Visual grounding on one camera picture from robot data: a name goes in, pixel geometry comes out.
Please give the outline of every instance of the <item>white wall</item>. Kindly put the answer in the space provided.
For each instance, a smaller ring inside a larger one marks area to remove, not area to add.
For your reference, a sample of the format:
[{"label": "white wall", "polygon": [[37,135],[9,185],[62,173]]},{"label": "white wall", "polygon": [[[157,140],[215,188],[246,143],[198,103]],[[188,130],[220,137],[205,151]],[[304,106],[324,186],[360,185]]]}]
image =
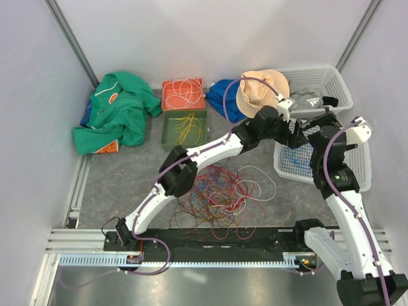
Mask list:
[{"label": "white wall", "polygon": [[369,0],[57,0],[93,70],[153,88],[250,69],[335,66]]},{"label": "white wall", "polygon": [[408,273],[408,1],[383,1],[343,77],[353,115],[372,125],[370,220],[384,228],[398,264]]},{"label": "white wall", "polygon": [[0,4],[1,305],[27,305],[79,157],[91,85],[42,0]]}]

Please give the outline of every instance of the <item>beige hat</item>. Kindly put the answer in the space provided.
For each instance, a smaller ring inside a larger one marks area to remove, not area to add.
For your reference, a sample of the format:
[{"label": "beige hat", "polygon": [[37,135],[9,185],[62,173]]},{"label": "beige hat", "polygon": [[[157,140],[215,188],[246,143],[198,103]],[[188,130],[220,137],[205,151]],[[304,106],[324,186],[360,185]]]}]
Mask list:
[{"label": "beige hat", "polygon": [[[248,71],[242,77],[260,78],[268,82],[284,98],[289,97],[289,83],[279,71],[268,69],[261,71]],[[265,84],[255,80],[242,80],[237,91],[237,106],[248,118],[255,114],[262,106],[270,105],[276,108],[278,101],[276,95]]]}]

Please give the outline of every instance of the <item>white wire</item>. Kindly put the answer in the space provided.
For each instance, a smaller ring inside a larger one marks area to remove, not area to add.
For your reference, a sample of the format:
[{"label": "white wire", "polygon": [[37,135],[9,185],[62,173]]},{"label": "white wire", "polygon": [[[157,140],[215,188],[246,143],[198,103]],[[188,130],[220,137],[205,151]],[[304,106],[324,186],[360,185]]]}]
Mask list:
[{"label": "white wire", "polygon": [[247,198],[247,199],[256,200],[256,201],[270,201],[270,200],[272,200],[272,199],[276,196],[276,184],[275,184],[275,182],[269,177],[269,175],[267,175],[263,170],[259,169],[258,167],[251,166],[251,165],[249,165],[249,166],[244,166],[244,167],[242,167],[242,168],[239,168],[238,171],[237,171],[237,175],[238,175],[238,172],[241,171],[241,170],[244,169],[244,168],[255,168],[255,169],[259,170],[260,172],[262,172],[263,174],[265,174],[265,176],[272,182],[272,184],[273,184],[273,186],[274,186],[274,188],[275,188],[275,191],[274,191],[274,193],[273,193],[273,196],[270,197],[269,199],[256,199],[256,198],[252,198],[252,197],[250,197],[250,196],[244,196],[243,194],[240,194],[240,193],[237,191],[237,186],[238,186],[240,183],[242,183],[242,182],[252,182],[252,183],[256,184],[257,187],[259,188],[259,194],[258,194],[258,196],[261,195],[262,189],[261,189],[261,187],[259,186],[259,184],[258,184],[257,182],[255,182],[255,181],[253,181],[253,180],[240,180],[240,181],[235,185],[235,192],[237,193],[237,195],[242,196],[242,197]]},{"label": "white wire", "polygon": [[[180,85],[178,88],[175,87],[175,84],[179,82]],[[169,94],[166,99],[164,100],[164,102],[166,103],[167,109],[169,110],[178,110],[178,109],[183,109],[183,108],[190,108],[192,107],[194,104],[198,103],[201,98],[204,96],[203,93],[203,86],[200,84],[200,81],[197,78],[185,78],[185,79],[175,79],[172,82],[167,83],[164,87],[163,87],[163,92],[165,91],[166,87],[169,86],[171,84],[171,89],[173,90],[173,92],[171,94]],[[182,92],[182,86],[184,84],[188,84],[189,85],[189,89],[187,88],[186,92]],[[193,87],[197,87],[198,90],[197,91],[193,91]],[[193,94],[200,94],[195,101],[190,101]],[[170,104],[170,98],[173,97],[178,97],[183,99],[186,104],[184,106],[180,106],[180,107],[174,107]]]},{"label": "white wire", "polygon": [[[226,215],[240,215],[240,214],[245,210],[245,208],[247,207],[247,199],[252,199],[252,200],[256,200],[256,201],[270,201],[270,200],[272,200],[272,199],[276,196],[276,184],[275,184],[275,182],[269,177],[269,175],[267,175],[263,170],[259,169],[258,167],[250,166],[250,165],[249,165],[249,166],[244,166],[244,167],[238,169],[238,170],[237,170],[237,173],[236,173],[235,175],[238,176],[238,172],[239,172],[240,170],[244,169],[244,168],[255,168],[255,169],[259,170],[260,172],[262,172],[263,174],[265,174],[265,176],[272,182],[272,184],[273,184],[273,186],[274,186],[274,188],[275,188],[275,191],[274,191],[272,197],[270,197],[269,199],[257,199],[257,198],[252,198],[252,197],[250,197],[250,196],[244,196],[243,194],[240,194],[240,193],[237,191],[237,186],[238,186],[240,183],[242,183],[242,182],[250,182],[250,183],[253,183],[254,185],[257,185],[257,187],[258,187],[258,189],[259,189],[258,196],[261,195],[261,193],[262,193],[262,188],[261,188],[261,186],[259,186],[259,184],[258,184],[257,182],[255,182],[254,180],[240,180],[239,182],[237,182],[237,184],[236,184],[235,187],[234,187],[236,194],[240,196],[239,199],[237,199],[237,201],[236,201],[234,204],[231,204],[231,205],[229,205],[229,206],[217,205],[218,207],[221,208],[221,212],[224,213],[224,214],[226,214]],[[239,204],[239,211],[236,212],[236,211],[235,211],[235,208],[237,207],[237,203],[238,203],[241,199],[244,199],[244,200],[241,201],[241,203]],[[226,210],[226,208],[232,208],[233,211],[232,211],[232,212],[228,212],[228,211]]]}]

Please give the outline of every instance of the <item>orange tray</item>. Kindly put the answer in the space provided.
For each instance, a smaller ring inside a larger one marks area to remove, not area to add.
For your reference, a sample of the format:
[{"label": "orange tray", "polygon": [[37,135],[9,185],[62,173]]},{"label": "orange tray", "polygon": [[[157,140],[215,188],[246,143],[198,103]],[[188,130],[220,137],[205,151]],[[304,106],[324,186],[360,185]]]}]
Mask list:
[{"label": "orange tray", "polygon": [[[204,110],[203,79],[189,78],[177,81],[165,81],[162,84],[161,108],[167,110]],[[188,105],[188,101],[197,101]]]}]

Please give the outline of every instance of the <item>gray cloth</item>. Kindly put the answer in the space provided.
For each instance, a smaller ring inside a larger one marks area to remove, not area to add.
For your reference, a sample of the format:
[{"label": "gray cloth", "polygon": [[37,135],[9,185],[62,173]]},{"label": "gray cloth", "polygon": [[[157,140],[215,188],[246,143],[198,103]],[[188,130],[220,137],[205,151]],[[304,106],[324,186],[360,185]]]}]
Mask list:
[{"label": "gray cloth", "polygon": [[300,88],[291,86],[291,96],[298,106],[295,110],[313,110],[319,108],[323,104],[323,99],[320,94],[310,88]]}]

